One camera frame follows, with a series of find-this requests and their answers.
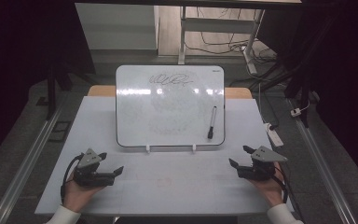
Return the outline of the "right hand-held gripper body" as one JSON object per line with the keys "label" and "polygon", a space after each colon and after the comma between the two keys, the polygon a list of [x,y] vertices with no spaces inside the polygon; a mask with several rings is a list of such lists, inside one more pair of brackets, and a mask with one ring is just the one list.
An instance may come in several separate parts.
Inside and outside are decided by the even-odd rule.
{"label": "right hand-held gripper body", "polygon": [[266,181],[275,175],[275,161],[286,162],[288,159],[283,155],[261,146],[253,154],[249,154],[252,159],[251,166],[241,166],[238,169],[239,178],[255,181]]}

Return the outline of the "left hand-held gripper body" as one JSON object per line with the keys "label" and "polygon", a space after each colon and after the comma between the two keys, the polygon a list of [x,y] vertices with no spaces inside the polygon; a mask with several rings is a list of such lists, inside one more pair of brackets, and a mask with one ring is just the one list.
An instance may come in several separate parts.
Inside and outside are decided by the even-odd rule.
{"label": "left hand-held gripper body", "polygon": [[98,173],[102,161],[92,148],[88,148],[74,170],[73,180],[81,187],[112,186],[115,181],[113,173]]}

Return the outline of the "black and white marker pen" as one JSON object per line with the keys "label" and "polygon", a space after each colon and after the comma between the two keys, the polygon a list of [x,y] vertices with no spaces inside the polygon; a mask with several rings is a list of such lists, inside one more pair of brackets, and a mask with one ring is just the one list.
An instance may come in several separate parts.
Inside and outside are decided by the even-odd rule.
{"label": "black and white marker pen", "polygon": [[207,135],[208,139],[213,139],[213,128],[214,128],[214,123],[215,123],[215,118],[216,118],[216,112],[217,112],[217,106],[214,106],[213,110],[212,110],[211,120],[210,120],[210,127],[209,127],[209,131],[208,131],[208,135]]}

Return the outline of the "white whiteboard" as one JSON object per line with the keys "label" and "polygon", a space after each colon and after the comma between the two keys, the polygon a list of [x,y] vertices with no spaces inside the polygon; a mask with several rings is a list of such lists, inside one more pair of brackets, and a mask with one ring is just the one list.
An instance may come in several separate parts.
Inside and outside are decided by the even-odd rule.
{"label": "white whiteboard", "polygon": [[[217,65],[121,65],[116,71],[117,142],[123,147],[223,144],[224,77]],[[208,139],[214,106],[213,139]]]}

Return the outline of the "person's right hand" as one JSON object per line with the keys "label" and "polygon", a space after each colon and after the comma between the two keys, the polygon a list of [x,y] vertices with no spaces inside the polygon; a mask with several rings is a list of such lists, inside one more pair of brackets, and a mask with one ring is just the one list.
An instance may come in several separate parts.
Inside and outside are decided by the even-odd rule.
{"label": "person's right hand", "polygon": [[273,179],[266,181],[251,180],[270,207],[282,204],[282,187]]}

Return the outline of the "person's left hand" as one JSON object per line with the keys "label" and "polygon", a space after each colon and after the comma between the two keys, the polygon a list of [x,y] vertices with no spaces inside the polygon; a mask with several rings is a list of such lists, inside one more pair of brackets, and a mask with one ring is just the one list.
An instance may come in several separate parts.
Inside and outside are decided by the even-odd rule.
{"label": "person's left hand", "polygon": [[72,212],[80,213],[103,187],[81,187],[73,180],[73,177],[74,175],[70,174],[65,181],[65,195],[62,205]]}

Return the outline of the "white power strip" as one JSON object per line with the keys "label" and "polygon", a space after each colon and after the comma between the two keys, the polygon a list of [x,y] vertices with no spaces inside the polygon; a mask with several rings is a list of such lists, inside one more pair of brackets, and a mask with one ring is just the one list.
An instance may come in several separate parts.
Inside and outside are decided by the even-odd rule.
{"label": "white power strip", "polygon": [[280,138],[280,136],[277,134],[277,132],[275,130],[274,131],[269,130],[269,125],[270,125],[270,123],[265,123],[264,124],[266,133],[267,133],[267,135],[269,137],[269,140],[272,142],[273,146],[282,147],[283,146],[282,139]]}

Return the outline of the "black metal stand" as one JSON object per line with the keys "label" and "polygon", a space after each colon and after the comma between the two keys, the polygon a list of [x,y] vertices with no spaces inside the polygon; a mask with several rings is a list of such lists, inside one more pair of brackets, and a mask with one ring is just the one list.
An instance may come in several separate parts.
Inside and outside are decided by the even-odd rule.
{"label": "black metal stand", "polygon": [[305,65],[301,63],[300,65],[294,67],[290,70],[282,70],[276,77],[268,78],[276,69],[282,66],[282,63],[273,64],[270,69],[263,74],[261,77],[256,77],[257,83],[260,84],[260,87],[257,89],[261,92],[267,91],[278,84],[282,84],[284,81],[289,81],[288,85],[283,91],[286,98],[295,98],[296,95],[300,92],[300,114],[298,117],[302,121],[303,125],[306,128],[309,128],[308,122],[308,108],[310,106],[310,73],[306,71]]}
{"label": "black metal stand", "polygon": [[37,105],[46,105],[48,107],[48,114],[46,120],[50,120],[56,111],[56,85],[63,91],[70,91],[73,87],[73,82],[69,78],[70,65],[65,62],[54,63],[48,70],[48,96],[41,97]]}

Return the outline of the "grey cabinet panel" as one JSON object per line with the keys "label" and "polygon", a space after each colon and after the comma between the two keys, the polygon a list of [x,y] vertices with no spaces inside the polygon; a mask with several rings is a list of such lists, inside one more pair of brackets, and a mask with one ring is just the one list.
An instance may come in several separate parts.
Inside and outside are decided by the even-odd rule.
{"label": "grey cabinet panel", "polygon": [[156,50],[158,7],[76,3],[90,49]]}

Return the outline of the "aluminium floor rail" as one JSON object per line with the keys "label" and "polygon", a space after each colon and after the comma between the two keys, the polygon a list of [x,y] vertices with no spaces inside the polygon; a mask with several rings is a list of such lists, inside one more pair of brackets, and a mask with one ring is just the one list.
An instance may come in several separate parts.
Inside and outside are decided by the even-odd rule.
{"label": "aluminium floor rail", "polygon": [[59,98],[55,111],[51,114],[48,120],[43,123],[41,130],[39,131],[32,146],[25,155],[20,168],[14,175],[10,182],[5,194],[0,201],[0,224],[6,224],[7,220],[19,199],[22,190],[34,169],[34,166],[48,141],[48,136],[51,134],[54,125],[56,124],[58,117],[62,112],[63,105],[67,101],[69,93],[65,91]]}
{"label": "aluminium floor rail", "polygon": [[318,169],[321,179],[332,199],[342,224],[358,224],[355,215],[352,212],[341,187],[334,178],[327,161],[324,159],[312,132],[305,126],[300,117],[293,117],[293,120],[296,122],[296,126],[306,143],[310,156]]}

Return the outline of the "white metal desk frame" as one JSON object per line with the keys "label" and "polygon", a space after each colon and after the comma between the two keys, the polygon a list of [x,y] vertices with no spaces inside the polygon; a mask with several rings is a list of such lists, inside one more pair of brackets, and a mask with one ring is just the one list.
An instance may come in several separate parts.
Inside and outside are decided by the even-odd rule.
{"label": "white metal desk frame", "polygon": [[243,34],[248,35],[245,47],[240,47],[240,52],[246,62],[248,72],[256,75],[257,71],[251,51],[256,39],[259,26],[262,21],[264,9],[255,9],[254,16],[249,20],[241,19],[212,19],[204,17],[188,17],[186,15],[187,7],[181,7],[180,13],[180,47],[178,53],[178,63],[184,64],[186,58],[185,42],[186,32],[200,33],[222,33],[222,34]]}

